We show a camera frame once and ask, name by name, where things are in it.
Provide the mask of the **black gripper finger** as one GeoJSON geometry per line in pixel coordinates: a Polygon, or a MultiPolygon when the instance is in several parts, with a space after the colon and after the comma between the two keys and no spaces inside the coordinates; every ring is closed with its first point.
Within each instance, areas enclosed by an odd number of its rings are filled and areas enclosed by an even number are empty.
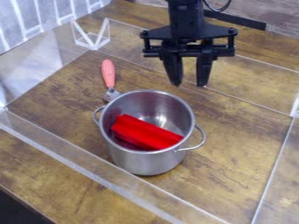
{"type": "Polygon", "coordinates": [[[197,82],[199,87],[209,84],[213,67],[213,54],[202,53],[197,61],[197,82]]]}
{"type": "Polygon", "coordinates": [[[163,49],[161,52],[161,59],[170,82],[175,86],[179,86],[183,82],[183,59],[181,55],[177,52],[170,52],[167,49],[163,49]]]}

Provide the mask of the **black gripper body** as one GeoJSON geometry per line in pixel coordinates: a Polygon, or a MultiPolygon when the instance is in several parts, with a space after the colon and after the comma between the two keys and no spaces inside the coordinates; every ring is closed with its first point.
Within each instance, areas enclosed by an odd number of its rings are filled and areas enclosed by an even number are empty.
{"type": "Polygon", "coordinates": [[[236,28],[210,24],[203,16],[203,0],[169,0],[170,24],[141,32],[146,57],[162,57],[169,50],[182,57],[203,52],[213,58],[236,56],[236,28]]]}

